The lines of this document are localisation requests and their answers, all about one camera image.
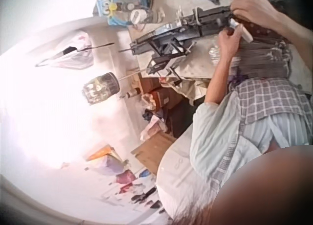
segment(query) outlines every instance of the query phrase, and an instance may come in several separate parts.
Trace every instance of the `table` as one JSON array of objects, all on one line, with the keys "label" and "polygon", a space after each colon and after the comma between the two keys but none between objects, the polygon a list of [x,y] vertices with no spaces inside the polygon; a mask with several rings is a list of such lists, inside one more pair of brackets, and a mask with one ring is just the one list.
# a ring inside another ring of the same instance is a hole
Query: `table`
[{"label": "table", "polygon": [[[220,6],[230,5],[231,0],[221,0]],[[162,9],[165,12],[165,19],[160,24],[147,24],[142,32],[138,32],[133,29],[132,26],[129,27],[130,37],[133,40],[147,34],[150,31],[175,20],[177,10],[181,6],[182,12],[185,16],[192,15],[192,9],[200,7],[203,10],[208,10],[218,7],[209,0],[154,0],[153,10]],[[193,48],[191,54],[189,54],[182,66],[176,69],[176,72],[181,77],[189,78],[212,78],[214,73],[214,66],[210,57],[208,56],[208,51],[214,43],[214,37],[201,38],[197,40],[197,44]],[[152,51],[143,53],[141,55],[136,55],[140,69],[145,69],[152,58]],[[167,71],[160,71],[161,76],[165,76]],[[142,77],[159,77],[156,74],[148,75],[146,72],[142,72]]]}]

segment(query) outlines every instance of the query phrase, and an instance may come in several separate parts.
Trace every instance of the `person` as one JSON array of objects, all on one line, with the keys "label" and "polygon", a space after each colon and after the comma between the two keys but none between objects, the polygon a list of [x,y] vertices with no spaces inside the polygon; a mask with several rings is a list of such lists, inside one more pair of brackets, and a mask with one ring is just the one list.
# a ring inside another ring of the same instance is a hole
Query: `person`
[{"label": "person", "polygon": [[[231,10],[238,18],[288,39],[312,70],[310,30],[278,12],[268,0],[233,0]],[[211,201],[201,211],[193,209],[178,215],[173,225],[207,224],[210,203],[239,168],[269,151],[312,141],[312,106],[288,79],[246,79],[226,94],[230,63],[239,49],[241,36],[242,25],[233,35],[227,30],[219,34],[221,59],[205,101],[194,115],[190,162],[208,183]]]}]

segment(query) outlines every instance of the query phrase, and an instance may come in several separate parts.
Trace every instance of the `white wall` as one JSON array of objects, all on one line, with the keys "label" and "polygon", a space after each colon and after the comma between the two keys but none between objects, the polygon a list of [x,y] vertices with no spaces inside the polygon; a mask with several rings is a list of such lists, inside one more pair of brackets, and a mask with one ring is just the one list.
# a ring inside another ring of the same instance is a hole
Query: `white wall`
[{"label": "white wall", "polygon": [[92,16],[96,0],[1,0],[1,53],[26,37]]},{"label": "white wall", "polygon": [[[89,149],[110,144],[123,160],[130,160],[134,173],[142,169],[130,151],[139,144],[143,119],[133,122],[129,106],[118,96],[95,106],[81,96],[82,85],[96,75],[112,71],[120,77],[137,66],[129,54],[116,54],[128,46],[129,35],[97,24],[101,21],[91,18],[47,29],[1,56],[1,173],[53,210],[82,220],[125,224],[140,212],[101,202],[113,178],[84,171],[82,160]],[[78,28],[85,28],[94,46],[112,41],[116,45],[94,50],[94,66],[83,71],[34,68],[38,56],[56,45],[58,37]],[[72,164],[63,170],[51,167],[63,161]]]}]

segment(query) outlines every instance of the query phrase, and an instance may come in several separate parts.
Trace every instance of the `bottle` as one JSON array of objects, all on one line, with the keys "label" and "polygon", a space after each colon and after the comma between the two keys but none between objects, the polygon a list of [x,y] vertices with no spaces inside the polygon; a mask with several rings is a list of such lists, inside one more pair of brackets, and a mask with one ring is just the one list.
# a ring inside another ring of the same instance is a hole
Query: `bottle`
[{"label": "bottle", "polygon": [[130,17],[133,24],[161,23],[165,14],[161,8],[156,11],[152,11],[148,8],[141,8],[133,10]]},{"label": "bottle", "polygon": [[129,92],[127,92],[125,95],[122,95],[120,98],[123,99],[129,99],[131,97],[135,97],[136,95],[139,95],[141,93],[139,88],[131,89]]}]

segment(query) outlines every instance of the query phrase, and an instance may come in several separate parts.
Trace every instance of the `clutter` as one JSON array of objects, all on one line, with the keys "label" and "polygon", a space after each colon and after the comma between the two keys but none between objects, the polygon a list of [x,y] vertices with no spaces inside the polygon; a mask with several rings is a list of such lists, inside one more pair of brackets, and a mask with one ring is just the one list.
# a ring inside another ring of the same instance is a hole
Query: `clutter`
[{"label": "clutter", "polygon": [[71,69],[85,69],[93,65],[92,45],[89,35],[75,31],[63,39],[36,67],[52,66]]},{"label": "clutter", "polygon": [[[209,54],[216,66],[220,61],[217,38]],[[231,62],[230,76],[288,78],[290,61],[291,51],[282,40],[254,38],[251,43],[241,41],[239,50]]]},{"label": "clutter", "polygon": [[133,24],[161,23],[165,17],[162,8],[151,10],[149,8],[140,8],[131,12],[131,22]]},{"label": "clutter", "polygon": [[157,201],[150,208],[151,209],[160,209],[161,207],[162,207],[161,201]]},{"label": "clutter", "polygon": [[141,132],[140,140],[146,141],[160,131],[163,132],[167,131],[166,124],[162,120],[160,120],[157,116],[153,115],[150,123]]},{"label": "clutter", "polygon": [[128,184],[136,180],[136,176],[132,173],[131,170],[126,170],[124,173],[116,176],[116,183],[119,184]]},{"label": "clutter", "polygon": [[145,113],[142,115],[143,119],[149,122],[151,121],[152,116],[153,116],[153,113],[147,109],[145,110]]},{"label": "clutter", "polygon": [[119,91],[118,80],[111,72],[92,79],[83,87],[83,95],[90,105],[103,102]]},{"label": "clutter", "polygon": [[188,79],[184,78],[179,85],[175,82],[177,78],[166,77],[160,80],[162,87],[171,88],[176,93],[183,95],[189,99],[190,105],[193,106],[194,101],[205,96],[209,84],[209,79]]},{"label": "clutter", "polygon": [[139,95],[140,93],[141,93],[140,88],[134,88],[134,89],[131,89],[129,92],[127,92],[125,95],[122,95],[120,98],[129,99],[129,98]]},{"label": "clutter", "polygon": [[101,158],[107,154],[112,154],[113,152],[113,148],[110,145],[107,145],[103,148],[101,148],[100,150],[98,150],[96,153],[92,154],[91,156],[89,156],[86,161],[90,161],[90,160],[95,160],[97,158]]},{"label": "clutter", "polygon": [[152,0],[97,0],[97,10],[100,17],[107,17],[109,25],[128,26],[130,14],[135,9],[151,7]]},{"label": "clutter", "polygon": [[144,177],[147,177],[149,176],[151,173],[148,169],[142,171],[140,174],[139,174],[139,178],[144,178]]},{"label": "clutter", "polygon": [[124,163],[111,155],[91,160],[88,165],[89,169],[104,176],[117,176],[124,172]]}]

